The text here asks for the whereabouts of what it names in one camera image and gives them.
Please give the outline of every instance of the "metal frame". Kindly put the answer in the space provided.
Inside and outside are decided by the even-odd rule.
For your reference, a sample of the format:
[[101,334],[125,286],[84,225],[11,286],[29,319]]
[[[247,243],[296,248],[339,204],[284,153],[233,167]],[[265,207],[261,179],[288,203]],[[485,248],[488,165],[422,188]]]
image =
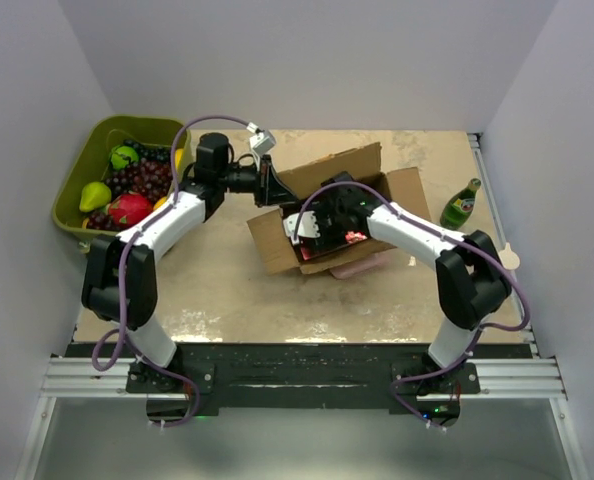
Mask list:
[[[499,242],[506,243],[499,212],[490,188],[477,135],[468,135],[473,158],[486,192]],[[514,298],[519,313],[520,305]],[[549,399],[565,457],[573,480],[588,479],[588,471],[568,412],[566,392],[554,359],[541,359],[530,327],[522,332],[530,344],[532,359],[473,359],[481,393],[463,395],[472,399]],[[128,394],[126,377],[132,359],[119,359],[108,372],[93,369],[87,358],[53,358],[50,361],[39,402],[15,480],[33,480],[58,398],[182,398],[183,395]],[[423,400],[445,400],[446,395],[428,395]]]

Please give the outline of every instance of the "white wall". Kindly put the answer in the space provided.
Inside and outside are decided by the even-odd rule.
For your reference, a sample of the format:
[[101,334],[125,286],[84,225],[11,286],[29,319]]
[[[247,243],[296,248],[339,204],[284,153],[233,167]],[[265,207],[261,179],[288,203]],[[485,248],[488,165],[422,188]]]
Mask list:
[[481,131],[555,0],[60,0],[118,112]]
[[483,147],[594,478],[594,0],[560,0]]
[[78,309],[81,256],[51,205],[110,114],[56,0],[0,2],[0,479],[14,475],[49,355]]

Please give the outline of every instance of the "bottle label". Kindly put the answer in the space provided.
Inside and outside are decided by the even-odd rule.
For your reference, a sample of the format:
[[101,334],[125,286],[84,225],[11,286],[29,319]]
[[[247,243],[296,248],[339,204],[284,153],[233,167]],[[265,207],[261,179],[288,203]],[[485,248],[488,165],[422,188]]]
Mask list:
[[455,200],[455,203],[453,203],[453,206],[463,213],[470,213],[473,211],[473,207],[475,206],[475,199],[465,198],[462,200],[458,198]]

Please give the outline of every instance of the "pink object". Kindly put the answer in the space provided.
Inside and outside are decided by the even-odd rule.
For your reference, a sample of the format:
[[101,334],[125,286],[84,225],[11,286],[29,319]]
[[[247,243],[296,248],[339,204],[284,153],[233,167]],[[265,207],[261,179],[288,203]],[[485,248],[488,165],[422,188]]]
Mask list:
[[386,252],[373,253],[361,260],[355,260],[354,262],[340,265],[339,267],[333,267],[328,271],[337,280],[345,280],[353,275],[357,275],[371,268],[379,267],[388,262]]

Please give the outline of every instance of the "table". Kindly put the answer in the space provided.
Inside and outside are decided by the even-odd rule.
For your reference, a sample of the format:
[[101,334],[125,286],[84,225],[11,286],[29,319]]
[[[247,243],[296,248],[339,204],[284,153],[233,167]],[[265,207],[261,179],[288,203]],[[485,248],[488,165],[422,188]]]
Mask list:
[[[196,144],[205,133],[193,130]],[[249,133],[224,130],[239,155]],[[382,170],[418,167],[434,222],[446,201],[478,176],[468,137],[457,131],[273,130],[278,171],[329,153],[380,142]],[[157,266],[157,315],[177,342],[431,342],[442,312],[434,272],[400,250],[388,263],[336,280],[298,270],[269,276],[246,221],[262,213],[250,195],[228,195],[205,225],[193,230]],[[495,236],[486,192],[477,194],[465,232]],[[519,322],[512,302],[495,321]],[[75,341],[96,341],[111,326],[82,311]],[[483,342],[522,342],[519,333],[488,329]]]

